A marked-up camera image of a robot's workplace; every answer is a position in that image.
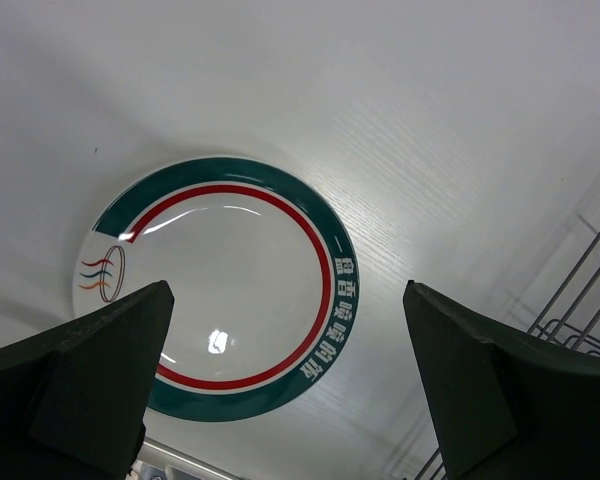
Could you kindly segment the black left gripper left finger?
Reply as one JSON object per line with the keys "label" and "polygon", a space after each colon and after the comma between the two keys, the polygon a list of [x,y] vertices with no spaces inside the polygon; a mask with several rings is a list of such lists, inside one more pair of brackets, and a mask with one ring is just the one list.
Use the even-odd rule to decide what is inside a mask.
{"label": "black left gripper left finger", "polygon": [[173,307],[161,280],[0,348],[0,479],[125,478]]}

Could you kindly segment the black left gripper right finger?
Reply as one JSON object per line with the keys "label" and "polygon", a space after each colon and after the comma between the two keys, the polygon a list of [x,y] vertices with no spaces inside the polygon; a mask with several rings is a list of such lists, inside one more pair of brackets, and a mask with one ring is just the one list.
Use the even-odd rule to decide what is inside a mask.
{"label": "black left gripper right finger", "polygon": [[600,357],[409,281],[406,323],[450,479],[600,479]]}

